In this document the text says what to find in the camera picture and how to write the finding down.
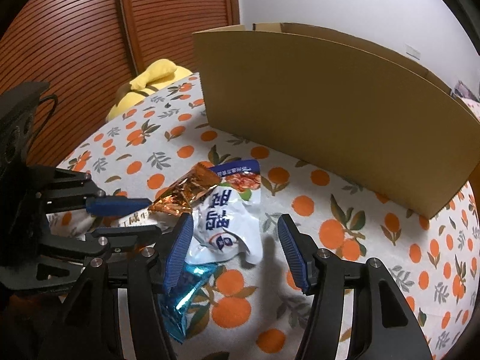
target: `wooden door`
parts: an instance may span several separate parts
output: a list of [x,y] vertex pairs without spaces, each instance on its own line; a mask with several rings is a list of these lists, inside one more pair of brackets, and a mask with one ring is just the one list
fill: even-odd
[[29,162],[58,164],[104,124],[119,86],[160,58],[195,70],[191,33],[237,22],[237,0],[29,0],[0,40],[0,93],[44,80],[59,100]]

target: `tablecloth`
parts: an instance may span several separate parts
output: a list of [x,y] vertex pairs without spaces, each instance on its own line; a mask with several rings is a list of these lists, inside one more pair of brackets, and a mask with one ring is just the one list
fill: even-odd
[[[478,113],[478,104],[469,107]],[[264,123],[275,128],[268,115]],[[154,199],[196,162],[211,166],[234,157],[256,158],[261,166],[265,255],[256,266],[241,256],[221,264],[190,308],[188,339],[174,344],[180,360],[295,357],[311,297],[296,288],[278,240],[275,224],[284,212],[319,247],[344,259],[380,258],[417,316],[433,358],[449,350],[469,322],[479,285],[480,231],[469,183],[426,220],[331,172],[211,128],[198,74],[107,123],[59,167],[91,173],[108,194]],[[79,210],[52,216],[51,227],[75,236],[92,222]],[[347,356],[352,302],[346,291],[338,359]]]

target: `cardboard box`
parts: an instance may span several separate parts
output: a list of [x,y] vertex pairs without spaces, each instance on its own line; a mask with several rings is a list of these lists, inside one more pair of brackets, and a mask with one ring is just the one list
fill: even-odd
[[193,35],[209,123],[411,208],[439,212],[480,161],[480,123],[420,64],[328,28]]

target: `yellow plush toy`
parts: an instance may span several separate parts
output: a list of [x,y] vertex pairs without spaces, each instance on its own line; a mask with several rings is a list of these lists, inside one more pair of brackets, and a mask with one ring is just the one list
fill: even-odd
[[153,62],[142,74],[122,85],[115,94],[115,105],[106,116],[106,121],[123,114],[127,109],[152,95],[156,91],[171,85],[177,80],[189,76],[191,71],[177,66],[168,59]]

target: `metal screw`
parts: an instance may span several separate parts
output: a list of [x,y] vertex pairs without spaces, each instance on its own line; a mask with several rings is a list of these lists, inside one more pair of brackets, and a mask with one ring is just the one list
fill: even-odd
[[374,268],[380,268],[382,266],[382,262],[376,257],[369,259],[368,263]]
[[102,246],[107,245],[108,242],[109,242],[109,240],[107,239],[107,237],[100,237],[100,238],[98,239],[98,243],[99,243],[100,245],[102,245]]
[[321,248],[321,249],[318,249],[317,250],[317,256],[322,258],[322,259],[327,259],[330,257],[330,251],[328,249],[324,249],[324,248]]
[[93,268],[98,268],[102,264],[103,260],[100,257],[95,257],[92,261],[90,261],[90,265],[93,266]]
[[142,256],[143,257],[151,257],[155,253],[155,249],[153,247],[145,247],[142,249]]

